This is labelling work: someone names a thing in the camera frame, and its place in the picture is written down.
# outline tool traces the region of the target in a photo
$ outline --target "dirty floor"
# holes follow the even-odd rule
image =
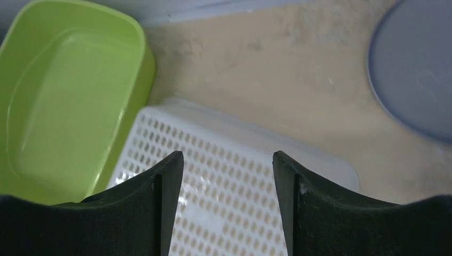
[[[367,79],[372,30],[394,0],[321,0],[146,29],[150,104],[176,94],[349,162],[361,193],[452,193],[452,148],[402,127]]]

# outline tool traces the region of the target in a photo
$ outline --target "round gray lid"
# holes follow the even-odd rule
[[[412,129],[452,143],[452,1],[404,0],[382,18],[368,55],[384,108]]]

